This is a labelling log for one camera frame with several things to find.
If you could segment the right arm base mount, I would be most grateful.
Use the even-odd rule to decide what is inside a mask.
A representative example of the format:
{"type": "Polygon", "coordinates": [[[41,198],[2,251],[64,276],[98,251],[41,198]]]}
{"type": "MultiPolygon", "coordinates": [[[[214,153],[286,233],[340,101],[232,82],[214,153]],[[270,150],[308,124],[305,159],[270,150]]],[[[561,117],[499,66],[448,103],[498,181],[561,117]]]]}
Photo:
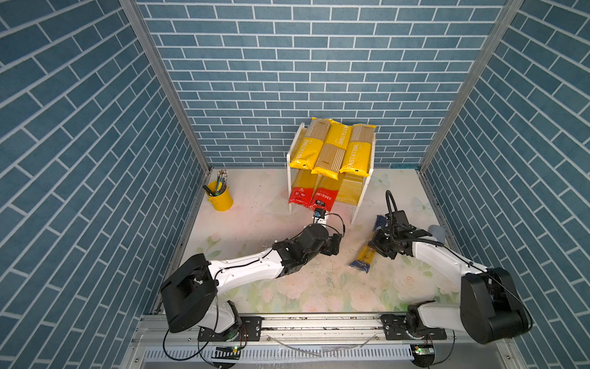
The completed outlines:
{"type": "Polygon", "coordinates": [[[380,322],[387,341],[426,340],[443,341],[447,339],[446,331],[442,328],[431,328],[422,322],[418,307],[420,304],[411,304],[407,312],[395,314],[383,314],[380,322]]]}

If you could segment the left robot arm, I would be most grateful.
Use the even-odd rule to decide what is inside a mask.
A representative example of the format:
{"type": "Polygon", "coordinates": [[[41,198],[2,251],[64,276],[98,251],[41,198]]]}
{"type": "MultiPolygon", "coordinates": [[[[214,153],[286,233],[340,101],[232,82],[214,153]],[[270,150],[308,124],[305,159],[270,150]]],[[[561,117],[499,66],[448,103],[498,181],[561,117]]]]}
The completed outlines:
{"type": "Polygon", "coordinates": [[[209,261],[204,254],[191,256],[160,288],[169,332],[194,326],[218,335],[238,330],[241,318],[234,303],[218,297],[246,284],[292,275],[318,255],[337,255],[343,234],[331,234],[330,229],[309,224],[293,238],[242,258],[209,261]]]}

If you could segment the blue spaghetti package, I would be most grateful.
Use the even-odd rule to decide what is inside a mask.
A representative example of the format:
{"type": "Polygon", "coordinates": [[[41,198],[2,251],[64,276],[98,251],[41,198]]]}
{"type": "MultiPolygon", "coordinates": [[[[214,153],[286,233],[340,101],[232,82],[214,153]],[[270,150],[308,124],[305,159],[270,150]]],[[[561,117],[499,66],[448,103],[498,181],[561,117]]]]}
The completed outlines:
{"type": "Polygon", "coordinates": [[[376,250],[370,245],[377,232],[381,230],[387,224],[387,219],[383,215],[376,217],[375,224],[373,226],[372,235],[370,241],[368,241],[361,249],[356,259],[352,261],[349,266],[361,272],[368,273],[373,261],[376,250]]]}

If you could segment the red spaghetti package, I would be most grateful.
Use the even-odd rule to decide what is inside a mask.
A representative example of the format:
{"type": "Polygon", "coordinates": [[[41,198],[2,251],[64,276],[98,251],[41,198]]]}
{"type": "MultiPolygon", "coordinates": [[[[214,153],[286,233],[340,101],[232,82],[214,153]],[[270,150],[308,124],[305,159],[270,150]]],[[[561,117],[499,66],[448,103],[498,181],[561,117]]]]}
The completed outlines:
{"type": "Polygon", "coordinates": [[[309,208],[312,210],[323,209],[331,212],[339,194],[342,178],[334,179],[327,176],[320,176],[318,186],[313,194],[309,208]]]}
{"type": "Polygon", "coordinates": [[[311,170],[300,169],[294,180],[288,203],[309,208],[318,181],[317,178],[318,175],[311,170]]]}

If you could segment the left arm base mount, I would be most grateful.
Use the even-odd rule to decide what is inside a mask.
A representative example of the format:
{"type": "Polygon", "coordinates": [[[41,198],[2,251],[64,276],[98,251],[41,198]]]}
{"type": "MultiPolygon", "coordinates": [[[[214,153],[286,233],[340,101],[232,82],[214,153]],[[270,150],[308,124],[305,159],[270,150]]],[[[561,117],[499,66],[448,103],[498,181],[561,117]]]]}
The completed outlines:
{"type": "Polygon", "coordinates": [[[232,301],[214,300],[204,318],[197,323],[201,342],[259,341],[262,330],[261,316],[240,315],[232,301]]]}

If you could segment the blue oval sponge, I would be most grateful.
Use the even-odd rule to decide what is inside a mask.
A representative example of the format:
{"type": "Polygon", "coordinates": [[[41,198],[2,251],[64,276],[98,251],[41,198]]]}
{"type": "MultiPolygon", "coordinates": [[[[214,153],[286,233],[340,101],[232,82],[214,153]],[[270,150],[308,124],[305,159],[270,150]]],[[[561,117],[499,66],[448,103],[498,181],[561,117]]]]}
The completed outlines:
{"type": "Polygon", "coordinates": [[[432,224],[428,228],[428,232],[441,244],[446,243],[446,229],[440,225],[432,224]]]}

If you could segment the yellow Pastatime pasta package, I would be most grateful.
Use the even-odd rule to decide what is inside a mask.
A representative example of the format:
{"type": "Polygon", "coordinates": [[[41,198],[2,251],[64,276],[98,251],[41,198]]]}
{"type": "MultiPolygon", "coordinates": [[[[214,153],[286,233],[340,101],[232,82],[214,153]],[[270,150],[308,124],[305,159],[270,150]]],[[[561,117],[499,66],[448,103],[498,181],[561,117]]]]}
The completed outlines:
{"type": "Polygon", "coordinates": [[[313,118],[297,151],[291,156],[289,166],[293,169],[313,170],[331,126],[330,119],[313,118]]]}

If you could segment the white wooden two-tier shelf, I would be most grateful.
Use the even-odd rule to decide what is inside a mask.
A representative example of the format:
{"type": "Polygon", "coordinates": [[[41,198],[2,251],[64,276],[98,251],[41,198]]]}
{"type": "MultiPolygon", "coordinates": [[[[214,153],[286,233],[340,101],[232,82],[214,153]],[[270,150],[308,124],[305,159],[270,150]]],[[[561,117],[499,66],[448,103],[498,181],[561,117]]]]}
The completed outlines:
{"type": "MultiPolygon", "coordinates": [[[[297,149],[301,143],[301,140],[305,135],[307,128],[308,127],[305,127],[304,124],[300,124],[300,127],[297,130],[297,133],[296,133],[295,138],[293,140],[293,143],[290,146],[290,150],[287,153],[287,184],[288,184],[288,191],[290,193],[291,193],[291,190],[293,187],[294,180],[295,180],[297,173],[300,169],[291,168],[289,166],[289,161],[291,159],[291,156],[294,155],[295,152],[297,151],[297,149]]],[[[371,156],[370,156],[370,171],[369,171],[370,176],[365,178],[365,177],[353,175],[350,173],[339,173],[338,179],[342,178],[343,182],[342,182],[342,185],[341,185],[341,188],[340,188],[340,191],[339,191],[339,194],[336,198],[335,203],[342,202],[342,203],[347,203],[347,204],[353,204],[356,207],[361,206],[361,203],[364,199],[364,195],[366,194],[366,191],[368,189],[371,176],[373,174],[375,144],[376,144],[376,136],[374,133],[373,147],[372,147],[372,152],[371,152],[371,156]]],[[[322,175],[318,175],[318,178],[317,178],[318,181],[316,184],[316,188],[318,186],[320,176],[322,176],[322,175]]]]}

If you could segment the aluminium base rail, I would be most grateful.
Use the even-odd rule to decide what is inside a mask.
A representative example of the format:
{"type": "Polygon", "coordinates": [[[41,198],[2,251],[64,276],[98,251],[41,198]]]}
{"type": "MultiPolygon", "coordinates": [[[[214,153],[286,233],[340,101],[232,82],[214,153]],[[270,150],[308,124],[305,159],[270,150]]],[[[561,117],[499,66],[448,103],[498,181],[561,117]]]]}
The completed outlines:
{"type": "Polygon", "coordinates": [[[167,333],[162,315],[145,315],[123,368],[524,368],[513,340],[481,345],[467,334],[410,340],[400,320],[380,313],[245,315],[231,341],[196,327],[167,333]]]}

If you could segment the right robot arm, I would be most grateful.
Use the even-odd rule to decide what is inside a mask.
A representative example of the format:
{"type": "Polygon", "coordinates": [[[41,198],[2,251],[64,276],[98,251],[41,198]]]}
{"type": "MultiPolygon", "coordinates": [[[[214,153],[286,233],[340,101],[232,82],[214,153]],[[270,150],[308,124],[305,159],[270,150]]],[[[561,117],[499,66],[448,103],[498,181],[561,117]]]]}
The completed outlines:
{"type": "Polygon", "coordinates": [[[523,335],[533,328],[533,318],[507,270],[488,268],[464,258],[431,233],[409,224],[405,212],[377,216],[368,245],[386,258],[416,258],[459,289],[457,304],[428,300],[410,305],[403,323],[408,336],[423,339],[431,331],[449,329],[465,332],[479,344],[488,344],[523,335]]]}

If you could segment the yellow pen cup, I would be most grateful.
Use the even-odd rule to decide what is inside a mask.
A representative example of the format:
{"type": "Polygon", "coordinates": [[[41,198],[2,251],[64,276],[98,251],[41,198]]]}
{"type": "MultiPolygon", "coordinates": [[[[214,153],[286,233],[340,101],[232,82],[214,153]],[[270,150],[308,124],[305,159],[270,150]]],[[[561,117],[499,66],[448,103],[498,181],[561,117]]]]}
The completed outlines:
{"type": "Polygon", "coordinates": [[[219,195],[216,194],[216,190],[216,181],[212,181],[210,184],[207,185],[206,195],[208,202],[212,204],[214,209],[218,212],[225,212],[230,210],[234,204],[234,200],[230,195],[227,182],[224,182],[219,195]]]}

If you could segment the pens in cup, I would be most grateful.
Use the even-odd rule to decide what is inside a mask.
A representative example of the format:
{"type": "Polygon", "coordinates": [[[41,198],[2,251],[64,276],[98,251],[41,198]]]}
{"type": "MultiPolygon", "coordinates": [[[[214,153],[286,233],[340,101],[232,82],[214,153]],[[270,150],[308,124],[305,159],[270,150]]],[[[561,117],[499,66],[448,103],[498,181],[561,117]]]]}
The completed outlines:
{"type": "Polygon", "coordinates": [[[204,185],[203,189],[209,197],[217,197],[222,195],[227,189],[227,170],[221,169],[218,172],[217,180],[213,183],[214,187],[210,188],[204,185]]]}

